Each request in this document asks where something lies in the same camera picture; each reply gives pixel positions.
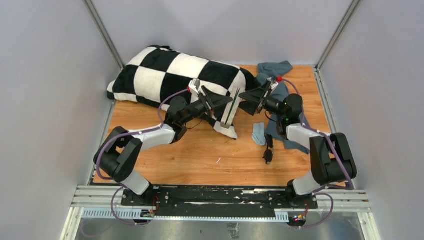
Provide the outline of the grey glasses case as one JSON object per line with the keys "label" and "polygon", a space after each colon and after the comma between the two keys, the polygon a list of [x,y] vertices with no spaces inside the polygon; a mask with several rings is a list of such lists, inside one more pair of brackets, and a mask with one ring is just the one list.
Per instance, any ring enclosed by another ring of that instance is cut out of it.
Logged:
{"label": "grey glasses case", "polygon": [[233,94],[231,96],[232,102],[228,103],[225,110],[224,110],[224,113],[223,113],[222,118],[221,118],[220,125],[225,129],[229,129],[230,126],[233,124],[233,120],[236,116],[237,109],[238,109],[240,101],[241,101],[241,99],[239,97],[240,93],[242,93],[242,89],[238,88],[236,90],[235,94]]}

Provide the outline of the light blue cleaning cloth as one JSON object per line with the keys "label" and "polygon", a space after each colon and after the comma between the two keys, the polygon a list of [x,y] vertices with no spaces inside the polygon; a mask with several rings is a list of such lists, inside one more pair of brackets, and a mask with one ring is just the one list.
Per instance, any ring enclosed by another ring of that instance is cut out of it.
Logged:
{"label": "light blue cleaning cloth", "polygon": [[253,124],[253,132],[251,137],[253,141],[259,146],[264,146],[266,144],[265,124],[263,122]]}

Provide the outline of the black white checkered pillow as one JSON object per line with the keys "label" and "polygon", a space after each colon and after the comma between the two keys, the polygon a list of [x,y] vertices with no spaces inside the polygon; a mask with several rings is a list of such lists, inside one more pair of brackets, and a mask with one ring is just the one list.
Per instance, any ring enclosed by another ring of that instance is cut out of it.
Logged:
{"label": "black white checkered pillow", "polygon": [[[141,103],[167,111],[170,103],[166,99],[175,93],[182,92],[188,104],[198,100],[186,91],[192,79],[199,79],[201,86],[228,97],[239,88],[244,93],[260,86],[251,72],[238,65],[189,55],[169,46],[151,45],[131,59],[109,83],[106,96],[110,100]],[[233,122],[228,129],[221,125],[213,129],[238,139]]]}

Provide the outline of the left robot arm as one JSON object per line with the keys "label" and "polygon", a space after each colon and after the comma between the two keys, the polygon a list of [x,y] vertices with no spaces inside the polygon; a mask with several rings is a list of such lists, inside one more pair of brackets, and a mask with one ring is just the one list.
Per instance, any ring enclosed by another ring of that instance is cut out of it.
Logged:
{"label": "left robot arm", "polygon": [[230,96],[214,93],[202,86],[200,90],[189,87],[187,92],[197,94],[198,100],[187,103],[182,92],[166,98],[170,103],[165,118],[150,128],[128,131],[121,126],[113,129],[106,138],[93,162],[97,173],[105,172],[105,179],[134,193],[134,200],[140,206],[149,206],[153,201],[153,185],[136,169],[139,154],[157,146],[178,142],[187,132],[187,123],[203,115],[212,115],[216,110],[233,101]]}

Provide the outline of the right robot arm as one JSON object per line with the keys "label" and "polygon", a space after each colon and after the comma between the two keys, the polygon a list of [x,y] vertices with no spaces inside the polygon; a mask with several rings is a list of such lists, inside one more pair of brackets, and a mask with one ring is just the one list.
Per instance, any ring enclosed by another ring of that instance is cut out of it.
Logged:
{"label": "right robot arm", "polygon": [[276,115],[277,133],[286,140],[309,150],[310,171],[287,183],[285,201],[292,209],[298,209],[308,195],[319,192],[333,183],[348,182],[357,176],[357,167],[348,139],[343,133],[325,133],[303,122],[303,98],[291,93],[285,99],[271,96],[278,83],[268,79],[266,84],[241,93],[240,107],[254,116],[262,110]]}

